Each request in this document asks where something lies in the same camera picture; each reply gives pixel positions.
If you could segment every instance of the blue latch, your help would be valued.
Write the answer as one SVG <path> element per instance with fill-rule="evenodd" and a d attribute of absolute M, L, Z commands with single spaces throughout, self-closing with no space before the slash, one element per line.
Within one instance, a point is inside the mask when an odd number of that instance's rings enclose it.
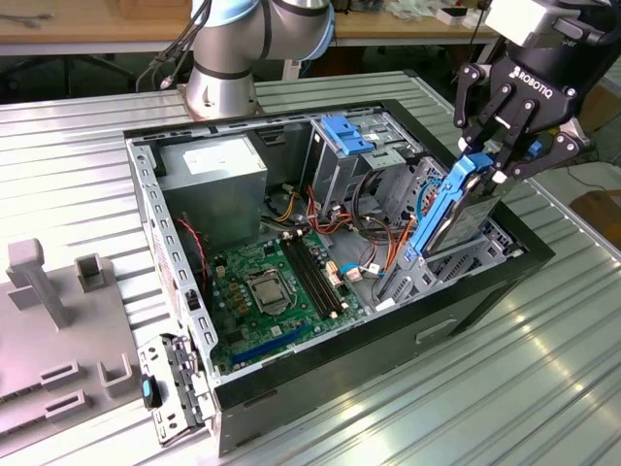
<path fill-rule="evenodd" d="M 344 116 L 325 116 L 321 122 L 332 140 L 341 145 L 345 155 L 370 152 L 376 148 L 365 141 L 358 132 L 358 126 L 351 124 Z"/>
<path fill-rule="evenodd" d="M 539 141 L 534 141 L 528 148 L 528 153 L 532 155 L 533 158 L 541 157 L 543 153 L 543 144 Z"/>
<path fill-rule="evenodd" d="M 464 188 L 468 176 L 472 173 L 482 172 L 492 163 L 492 159 L 484 152 L 462 155 L 457 160 L 442 182 L 438 196 L 429 213 L 420 220 L 416 231 L 408 241 L 407 260 L 412 262 L 416 256 L 423 255 L 430 240 L 441 227 L 452 204 L 466 195 Z"/>

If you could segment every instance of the blue cable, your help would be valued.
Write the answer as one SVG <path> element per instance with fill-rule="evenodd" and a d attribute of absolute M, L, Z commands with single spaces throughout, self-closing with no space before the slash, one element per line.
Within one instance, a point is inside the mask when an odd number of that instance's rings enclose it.
<path fill-rule="evenodd" d="M 312 65 L 312 61 L 309 61 L 309 64 L 306 66 L 306 68 L 302 71 L 302 73 L 300 73 L 300 78 L 303 78 L 306 73 L 309 71 L 309 69 L 311 68 Z"/>
<path fill-rule="evenodd" d="M 341 267 L 341 275 L 345 275 L 348 270 L 355 269 L 356 267 L 358 267 L 358 264 L 354 264 L 353 262 L 345 264 Z"/>
<path fill-rule="evenodd" d="M 418 191 L 418 196 L 416 197 L 416 219 L 418 219 L 419 223 L 420 223 L 420 220 L 423 219 L 422 209 L 423 209 L 423 199 L 425 197 L 425 191 L 432 184 L 442 184 L 442 181 L 441 180 L 430 180 L 426 182 L 425 184 L 423 184 L 420 190 Z"/>

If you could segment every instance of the wooden table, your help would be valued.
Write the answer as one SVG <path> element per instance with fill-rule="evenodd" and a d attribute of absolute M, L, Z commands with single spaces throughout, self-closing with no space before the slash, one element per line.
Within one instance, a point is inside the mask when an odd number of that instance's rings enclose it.
<path fill-rule="evenodd" d="M 183 20 L 135 20 L 121 16 L 117 0 L 2 0 L 0 13 L 54 13 L 41 29 L 0 20 L 0 55 L 122 53 L 159 51 L 185 26 Z M 333 45 L 398 46 L 466 44 L 472 29 L 448 26 L 433 17 L 402 21 L 389 13 L 337 14 Z M 474 42 L 491 43 L 495 34 L 482 27 Z"/>
<path fill-rule="evenodd" d="M 350 12 L 337 15 L 337 47 L 355 46 L 419 46 L 467 44 L 474 30 L 462 25 L 449 26 L 434 17 L 403 21 L 382 12 Z M 475 44 L 489 44 L 498 37 L 482 25 L 474 37 Z"/>

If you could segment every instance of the aluminum work surface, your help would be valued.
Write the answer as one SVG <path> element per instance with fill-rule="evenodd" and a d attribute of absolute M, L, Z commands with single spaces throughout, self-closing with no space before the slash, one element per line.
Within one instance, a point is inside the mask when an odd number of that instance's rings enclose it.
<path fill-rule="evenodd" d="M 257 90 L 267 112 L 396 98 L 456 150 L 450 107 L 401 73 Z M 174 330 L 120 132 L 185 121 L 174 91 L 0 108 L 0 269 L 6 244 L 31 236 L 42 242 L 47 268 L 98 251 L 114 263 L 137 345 Z M 507 203 L 556 257 L 477 327 L 410 363 L 225 458 L 215 457 L 205 433 L 161 449 L 136 401 L 3 465 L 618 465 L 619 263 L 532 185 L 518 185 Z"/>

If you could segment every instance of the white sticker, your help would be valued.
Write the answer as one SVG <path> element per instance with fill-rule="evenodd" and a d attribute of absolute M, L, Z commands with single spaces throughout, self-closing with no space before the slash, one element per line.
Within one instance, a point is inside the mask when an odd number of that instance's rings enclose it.
<path fill-rule="evenodd" d="M 192 175 L 256 164 L 256 158 L 243 138 L 214 139 L 208 146 L 188 150 L 183 159 Z"/>

